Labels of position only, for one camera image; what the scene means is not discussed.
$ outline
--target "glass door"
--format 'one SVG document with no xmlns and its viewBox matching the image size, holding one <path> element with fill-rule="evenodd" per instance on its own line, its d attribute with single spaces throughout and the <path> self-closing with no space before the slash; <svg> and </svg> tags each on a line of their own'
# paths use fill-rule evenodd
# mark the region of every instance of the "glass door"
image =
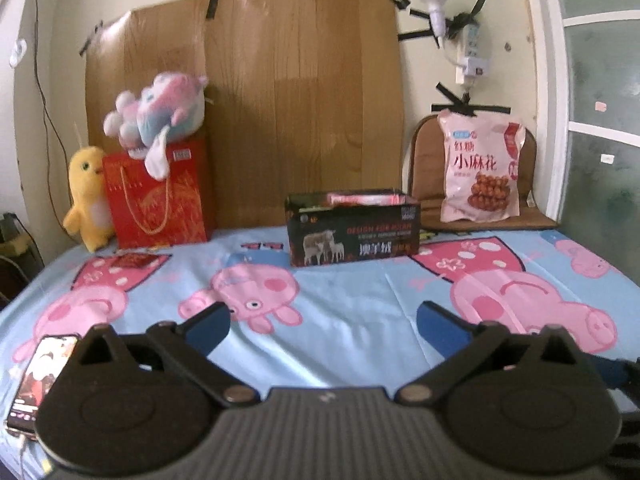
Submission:
<svg viewBox="0 0 640 480">
<path fill-rule="evenodd" d="M 640 0 L 560 0 L 568 149 L 560 230 L 640 284 Z"/>
</svg>

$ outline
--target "yellow plush toy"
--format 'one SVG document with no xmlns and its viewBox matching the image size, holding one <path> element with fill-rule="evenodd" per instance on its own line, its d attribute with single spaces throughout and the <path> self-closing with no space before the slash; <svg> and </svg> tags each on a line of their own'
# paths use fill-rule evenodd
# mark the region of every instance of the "yellow plush toy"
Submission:
<svg viewBox="0 0 640 480">
<path fill-rule="evenodd" d="M 80 232 L 90 253 L 109 243 L 114 235 L 109 203 L 104 194 L 100 148 L 89 146 L 76 152 L 69 164 L 69 188 L 74 203 L 63 223 L 66 232 Z"/>
</svg>

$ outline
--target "pink and blue plush toy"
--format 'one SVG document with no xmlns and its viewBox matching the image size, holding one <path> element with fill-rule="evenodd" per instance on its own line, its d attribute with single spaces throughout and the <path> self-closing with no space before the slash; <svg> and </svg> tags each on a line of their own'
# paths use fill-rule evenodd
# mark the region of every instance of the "pink and blue plush toy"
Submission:
<svg viewBox="0 0 640 480">
<path fill-rule="evenodd" d="M 169 175 L 166 145 L 193 135 L 204 122 L 205 76 L 163 72 L 139 100 L 130 91 L 116 99 L 116 110 L 104 119 L 104 133 L 118 137 L 132 158 L 144 158 L 149 175 L 162 181 Z"/>
</svg>

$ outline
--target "red gift bag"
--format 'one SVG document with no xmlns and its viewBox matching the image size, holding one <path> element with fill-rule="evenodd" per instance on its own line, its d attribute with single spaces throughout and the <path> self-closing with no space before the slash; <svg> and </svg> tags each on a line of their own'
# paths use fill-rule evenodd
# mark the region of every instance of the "red gift bag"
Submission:
<svg viewBox="0 0 640 480">
<path fill-rule="evenodd" d="M 158 182 L 145 161 L 107 155 L 104 181 L 121 249 L 206 242 L 215 227 L 214 197 L 204 139 L 167 147 L 169 177 Z"/>
</svg>

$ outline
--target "brown seat cushion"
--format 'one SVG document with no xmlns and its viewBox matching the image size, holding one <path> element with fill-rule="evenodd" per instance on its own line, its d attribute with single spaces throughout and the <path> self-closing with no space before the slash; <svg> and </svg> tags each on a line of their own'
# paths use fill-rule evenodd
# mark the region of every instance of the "brown seat cushion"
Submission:
<svg viewBox="0 0 640 480">
<path fill-rule="evenodd" d="M 415 131 L 409 170 L 409 192 L 422 205 L 423 228 L 436 231 L 485 231 L 553 229 L 558 226 L 551 218 L 544 216 L 537 207 L 527 205 L 527 198 L 533 189 L 533 174 L 536 167 L 536 139 L 529 130 L 520 152 L 518 168 L 520 216 L 489 223 L 469 220 L 441 222 L 440 209 L 445 197 L 444 165 L 444 134 L 440 128 L 438 116 L 432 115 L 424 118 Z"/>
</svg>

